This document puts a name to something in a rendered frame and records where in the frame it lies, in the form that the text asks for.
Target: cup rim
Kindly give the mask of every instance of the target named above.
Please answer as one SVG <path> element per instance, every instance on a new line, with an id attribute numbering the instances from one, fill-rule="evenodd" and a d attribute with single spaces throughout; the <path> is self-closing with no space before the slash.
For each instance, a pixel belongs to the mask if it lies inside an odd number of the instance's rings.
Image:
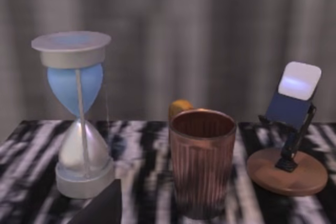
<path id="1" fill-rule="evenodd" d="M 185 114 L 191 114 L 191 113 L 195 113 L 195 112 L 207 112 L 207 113 L 214 113 L 214 114 L 217 114 L 217 115 L 221 115 L 229 120 L 231 120 L 233 122 L 233 127 L 232 129 L 224 134 L 224 135 L 220 135 L 220 136 L 213 136 L 213 137 L 199 137 L 199 136 L 190 136 L 190 135 L 187 135 L 187 134 L 184 134 L 180 131 L 178 131 L 174 126 L 173 126 L 173 121 L 175 119 L 177 119 L 178 117 L 182 116 L 182 115 L 185 115 Z M 219 112 L 219 111 L 216 111 L 216 110 L 210 110 L 210 109 L 189 109 L 189 110 L 185 110 L 185 111 L 182 111 L 176 115 L 174 115 L 170 120 L 169 120 L 169 129 L 172 130 L 174 133 L 182 136 L 182 137 L 185 137 L 185 138 L 192 138 L 193 140 L 198 140 L 198 141 L 204 141 L 204 140 L 217 140 L 217 139 L 223 139 L 223 138 L 227 138 L 229 137 L 230 135 L 232 135 L 234 132 L 236 132 L 236 129 L 237 129 L 237 122 L 229 115 L 223 113 L 223 112 Z"/>

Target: hourglass top cap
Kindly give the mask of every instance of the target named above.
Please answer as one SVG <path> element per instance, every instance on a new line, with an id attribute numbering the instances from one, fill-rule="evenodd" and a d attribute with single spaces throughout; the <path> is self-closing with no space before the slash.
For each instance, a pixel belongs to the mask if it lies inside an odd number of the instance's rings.
<path id="1" fill-rule="evenodd" d="M 93 31 L 67 31 L 42 35 L 34 39 L 32 48 L 41 52 L 42 64 L 50 68 L 74 69 L 90 67 L 105 59 L 105 46 L 111 37 Z"/>

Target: black object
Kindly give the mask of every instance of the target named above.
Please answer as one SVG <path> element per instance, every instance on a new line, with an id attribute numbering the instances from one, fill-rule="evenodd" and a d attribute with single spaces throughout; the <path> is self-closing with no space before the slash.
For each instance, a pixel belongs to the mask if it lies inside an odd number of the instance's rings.
<path id="1" fill-rule="evenodd" d="M 315 112 L 311 98 L 303 101 L 277 91 L 274 93 L 266 115 L 260 115 L 259 120 L 263 124 L 277 124 L 287 130 L 288 138 L 281 150 L 281 158 L 275 164 L 277 168 L 291 173 L 298 166 L 294 157 Z"/>
<path id="2" fill-rule="evenodd" d="M 121 216 L 121 182 L 115 179 L 68 224 L 120 224 Z"/>

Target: striped tablecloth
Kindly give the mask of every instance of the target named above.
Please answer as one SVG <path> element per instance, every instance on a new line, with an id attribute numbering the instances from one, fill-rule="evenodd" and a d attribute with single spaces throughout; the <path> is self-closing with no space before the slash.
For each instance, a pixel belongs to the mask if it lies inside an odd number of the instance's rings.
<path id="1" fill-rule="evenodd" d="M 70 121 L 24 121 L 0 146 L 0 223 L 67 223 L 87 204 L 62 196 L 55 165 Z M 178 215 L 173 200 L 165 122 L 96 122 L 122 180 L 122 223 L 201 223 Z M 258 187 L 246 173 L 246 159 L 264 148 L 281 147 L 283 132 L 240 123 L 226 211 L 212 223 L 336 223 L 336 124 L 314 124 L 301 150 L 322 162 L 326 188 L 315 196 L 284 197 Z"/>

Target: hourglass support rod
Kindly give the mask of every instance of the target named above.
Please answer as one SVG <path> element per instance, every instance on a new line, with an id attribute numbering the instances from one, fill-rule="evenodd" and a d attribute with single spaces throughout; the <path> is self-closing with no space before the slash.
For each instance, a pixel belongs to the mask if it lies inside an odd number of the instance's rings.
<path id="1" fill-rule="evenodd" d="M 79 117 L 80 124 L 82 129 L 82 144 L 83 144 L 83 157 L 84 157 L 84 169 L 85 169 L 85 177 L 90 177 L 90 160 L 89 160 L 89 152 L 88 152 L 88 141 L 86 136 L 86 127 L 85 127 L 85 118 L 83 111 L 83 97 L 82 97 L 82 84 L 80 81 L 80 70 L 76 69 L 76 83 L 77 83 L 77 93 L 78 93 L 78 107 L 79 107 Z"/>

